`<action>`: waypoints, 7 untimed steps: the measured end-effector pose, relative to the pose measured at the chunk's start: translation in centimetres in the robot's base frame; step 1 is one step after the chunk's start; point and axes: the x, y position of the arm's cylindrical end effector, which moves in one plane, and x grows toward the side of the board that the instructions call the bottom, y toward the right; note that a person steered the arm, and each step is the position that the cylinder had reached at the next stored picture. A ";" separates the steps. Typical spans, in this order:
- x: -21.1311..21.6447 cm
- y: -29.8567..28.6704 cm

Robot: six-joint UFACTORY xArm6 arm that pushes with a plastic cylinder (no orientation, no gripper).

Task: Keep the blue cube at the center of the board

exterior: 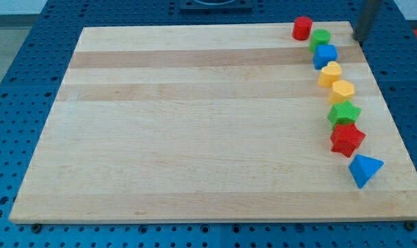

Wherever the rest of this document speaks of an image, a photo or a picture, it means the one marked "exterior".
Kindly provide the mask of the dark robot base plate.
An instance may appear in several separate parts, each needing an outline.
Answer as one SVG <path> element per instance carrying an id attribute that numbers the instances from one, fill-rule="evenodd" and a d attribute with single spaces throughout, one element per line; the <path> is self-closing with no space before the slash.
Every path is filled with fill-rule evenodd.
<path id="1" fill-rule="evenodd" d="M 252 0 L 178 0 L 180 12 L 252 10 Z"/>

